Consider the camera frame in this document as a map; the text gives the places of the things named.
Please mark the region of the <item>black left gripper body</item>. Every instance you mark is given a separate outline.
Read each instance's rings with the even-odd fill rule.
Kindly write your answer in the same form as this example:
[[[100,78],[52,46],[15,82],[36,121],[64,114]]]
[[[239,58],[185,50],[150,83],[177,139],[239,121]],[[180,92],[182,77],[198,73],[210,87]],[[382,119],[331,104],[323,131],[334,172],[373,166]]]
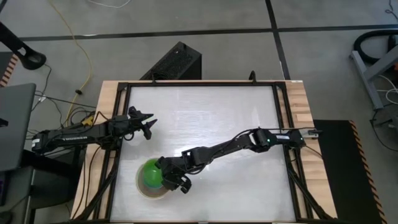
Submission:
[[[131,141],[138,129],[138,123],[126,115],[114,116],[108,120],[108,134],[113,138],[123,137],[124,140]]]

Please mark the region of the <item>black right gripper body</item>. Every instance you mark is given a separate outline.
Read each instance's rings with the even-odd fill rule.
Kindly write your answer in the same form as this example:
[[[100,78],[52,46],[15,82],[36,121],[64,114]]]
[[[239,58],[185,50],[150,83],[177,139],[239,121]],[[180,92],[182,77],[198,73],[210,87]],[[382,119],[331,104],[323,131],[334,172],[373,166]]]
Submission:
[[[181,177],[187,173],[183,157],[160,157],[155,166],[161,171],[162,181],[181,184]]]

